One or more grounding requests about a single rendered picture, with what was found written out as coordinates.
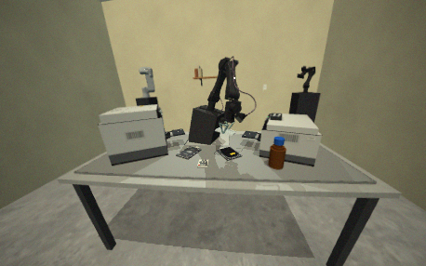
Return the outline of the brown bottle with blue cap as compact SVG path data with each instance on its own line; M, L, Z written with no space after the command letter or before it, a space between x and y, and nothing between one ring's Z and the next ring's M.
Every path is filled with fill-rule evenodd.
M270 147L268 166L273 169L282 169L284 167L286 148L284 146L285 138L274 137L274 144Z

